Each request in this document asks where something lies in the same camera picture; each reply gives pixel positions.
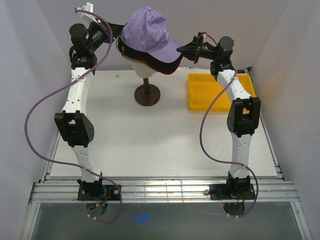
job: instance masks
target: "yellow bin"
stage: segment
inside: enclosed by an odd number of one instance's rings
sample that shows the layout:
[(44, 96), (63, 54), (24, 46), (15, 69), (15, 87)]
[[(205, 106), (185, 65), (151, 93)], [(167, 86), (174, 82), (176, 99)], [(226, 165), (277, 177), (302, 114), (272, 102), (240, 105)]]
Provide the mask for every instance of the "yellow bin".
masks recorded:
[[(256, 96), (251, 77), (248, 74), (237, 74), (243, 88), (253, 97)], [(188, 97), (191, 111), (205, 112), (215, 97), (223, 90), (214, 77), (208, 73), (190, 73), (188, 75)], [(211, 108), (211, 112), (229, 112), (231, 101), (223, 93)]]

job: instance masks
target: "robotic arm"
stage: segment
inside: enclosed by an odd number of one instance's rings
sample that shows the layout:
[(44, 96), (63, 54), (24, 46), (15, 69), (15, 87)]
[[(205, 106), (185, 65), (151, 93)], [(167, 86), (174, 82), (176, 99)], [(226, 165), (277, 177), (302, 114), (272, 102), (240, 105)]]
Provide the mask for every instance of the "robotic arm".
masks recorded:
[[(82, 9), (92, 12), (93, 5), (88, 3)], [(69, 29), (73, 44), (69, 51), (72, 82), (97, 64), (95, 51), (103, 43), (109, 44), (118, 38), (124, 27), (109, 23), (113, 34), (113, 39), (111, 39), (107, 26), (100, 19), (85, 13), (81, 14), (89, 20), (90, 25), (87, 29), (83, 24), (76, 23)], [(94, 77), (95, 71), (92, 71), (70, 87), (66, 103), (62, 111), (55, 114), (54, 121), (62, 139), (74, 151), (79, 164), (99, 173), (99, 168), (89, 156), (90, 142), (95, 137), (95, 128), (86, 116), (88, 93)], [(83, 169), (81, 171), (82, 180), (79, 179), (78, 183), (86, 194), (100, 199), (99, 197), (105, 194), (102, 179)]]
[[(204, 43), (206, 32), (199, 32), (192, 42), (179, 47), (178, 52), (195, 64), (199, 57), (212, 60), (210, 72), (215, 80), (226, 87), (235, 75), (232, 66), (231, 54), (233, 53), (234, 40), (229, 36), (220, 39), (217, 46), (208, 42)], [(227, 117), (227, 127), (232, 136), (232, 162), (249, 163), (250, 142), (255, 129), (259, 124), (260, 99), (252, 97), (241, 85), (237, 77), (226, 90), (231, 100), (231, 108)], [(234, 199), (246, 194), (247, 199), (254, 199), (253, 185), (250, 184), (249, 171), (245, 167), (231, 164), (226, 184), (210, 186), (211, 199)]]

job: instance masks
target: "hat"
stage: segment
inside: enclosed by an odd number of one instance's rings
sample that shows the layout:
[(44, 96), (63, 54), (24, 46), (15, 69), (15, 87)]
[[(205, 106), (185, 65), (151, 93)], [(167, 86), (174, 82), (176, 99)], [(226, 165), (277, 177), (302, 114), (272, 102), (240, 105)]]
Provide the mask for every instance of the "hat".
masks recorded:
[(182, 45), (169, 36), (167, 20), (150, 6), (139, 8), (124, 26), (122, 41), (130, 48), (148, 53), (163, 63), (176, 61)]

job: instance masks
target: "gray wall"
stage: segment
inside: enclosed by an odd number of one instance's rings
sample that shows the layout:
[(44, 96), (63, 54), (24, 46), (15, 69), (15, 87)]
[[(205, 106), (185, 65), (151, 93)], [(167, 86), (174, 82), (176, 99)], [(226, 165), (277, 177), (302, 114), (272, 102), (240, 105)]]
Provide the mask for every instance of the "gray wall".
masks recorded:
[[(35, 0), (0, 1), (0, 9), (0, 239), (17, 240), (44, 167), (25, 140), (25, 117), (37, 100), (70, 81), (70, 64)], [(31, 140), (46, 156), (65, 96), (52, 97), (30, 120)]]
[[(64, 54), (71, 47), (69, 28), (84, 21), (74, 13), (75, 7), (86, 0), (37, 0)], [(235, 41), (232, 61), (236, 68), (253, 66), (288, 0), (90, 0), (94, 12), (107, 21), (125, 24), (138, 8), (150, 5), (169, 22), (172, 37), (185, 45), (198, 32), (208, 32), (217, 41), (228, 35)], [(107, 46), (97, 51), (98, 59)], [(210, 61), (199, 61), (198, 67), (208, 69)], [(194, 67), (186, 59), (182, 66)], [(101, 65), (103, 70), (129, 69), (131, 66), (112, 47), (109, 57)]]
[(319, 39), (319, 0), (290, 0), (253, 67), (275, 153), (296, 183), (313, 239), (320, 239)]

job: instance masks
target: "cap brim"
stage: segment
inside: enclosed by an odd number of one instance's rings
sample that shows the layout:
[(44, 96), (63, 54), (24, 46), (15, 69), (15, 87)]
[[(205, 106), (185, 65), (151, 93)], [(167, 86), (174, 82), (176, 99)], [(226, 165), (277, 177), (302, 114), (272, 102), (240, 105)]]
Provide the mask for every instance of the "cap brim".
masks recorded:
[(173, 63), (176, 61), (181, 53), (177, 51), (177, 48), (180, 48), (182, 45), (174, 40), (172, 37), (169, 37), (167, 45), (159, 50), (148, 52), (155, 59), (163, 63)]

